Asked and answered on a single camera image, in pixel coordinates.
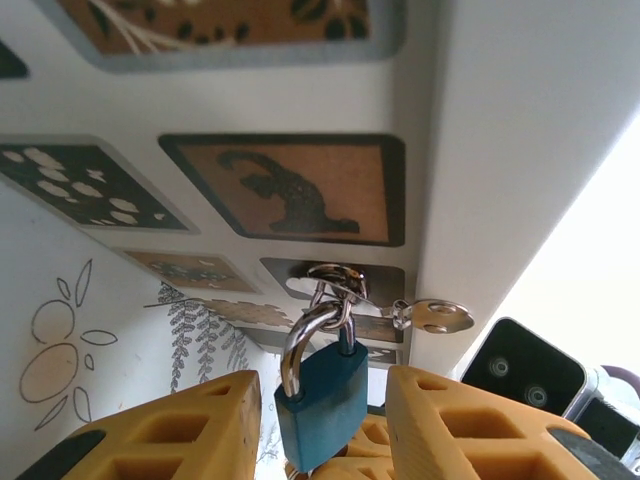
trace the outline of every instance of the blue padlock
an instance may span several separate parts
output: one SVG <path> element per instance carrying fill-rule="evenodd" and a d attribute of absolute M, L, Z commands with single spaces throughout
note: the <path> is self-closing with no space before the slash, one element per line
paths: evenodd
<path fill-rule="evenodd" d="M 301 363 L 311 335 L 337 318 L 339 341 Z M 284 453 L 299 472 L 310 472 L 336 455 L 367 415 L 367 355 L 355 340 L 348 300 L 320 303 L 293 326 L 275 400 Z"/>

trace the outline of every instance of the camera lens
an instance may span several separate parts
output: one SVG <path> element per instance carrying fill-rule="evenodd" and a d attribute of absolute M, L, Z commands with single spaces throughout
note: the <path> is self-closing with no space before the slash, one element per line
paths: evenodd
<path fill-rule="evenodd" d="M 547 391 L 538 385 L 527 387 L 524 397 L 527 403 L 533 407 L 542 408 L 547 404 Z"/>
<path fill-rule="evenodd" d="M 489 362 L 489 371 L 494 377 L 502 378 L 509 373 L 509 362 L 504 357 L 492 358 Z"/>

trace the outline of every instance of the metal shackle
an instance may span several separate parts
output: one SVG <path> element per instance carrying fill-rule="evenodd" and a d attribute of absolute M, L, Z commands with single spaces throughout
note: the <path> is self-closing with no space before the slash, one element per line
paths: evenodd
<path fill-rule="evenodd" d="M 356 347 L 356 334 L 349 301 L 332 300 L 315 305 L 300 317 L 287 335 L 282 350 L 280 376 L 284 393 L 288 398 L 299 400 L 304 394 L 300 388 L 300 364 L 302 353 L 311 336 L 323 325 L 336 319 L 339 319 L 338 323 L 341 324 L 339 351 L 342 355 L 351 355 Z"/>

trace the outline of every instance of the padlock body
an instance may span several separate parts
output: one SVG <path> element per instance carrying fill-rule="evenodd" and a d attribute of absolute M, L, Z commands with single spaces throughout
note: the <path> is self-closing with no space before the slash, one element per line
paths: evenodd
<path fill-rule="evenodd" d="M 288 398 L 282 385 L 276 390 L 284 453 L 299 472 L 338 453 L 366 417 L 367 355 L 359 342 L 350 356 L 341 355 L 338 343 L 332 343 L 300 365 L 300 400 Z"/>

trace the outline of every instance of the animal silhouette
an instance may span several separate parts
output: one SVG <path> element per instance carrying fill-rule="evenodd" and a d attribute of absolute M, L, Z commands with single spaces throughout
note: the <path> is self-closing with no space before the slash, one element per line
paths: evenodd
<path fill-rule="evenodd" d="M 246 161 L 267 171 L 267 175 L 247 175 L 240 179 L 240 183 L 260 198 L 269 199 L 277 195 L 284 200 L 285 217 L 269 225 L 274 232 L 360 233 L 360 225 L 355 220 L 327 217 L 324 198 L 318 187 L 271 157 L 258 152 L 229 150 L 218 155 L 217 161 L 227 170 L 233 170 L 234 163 Z"/>

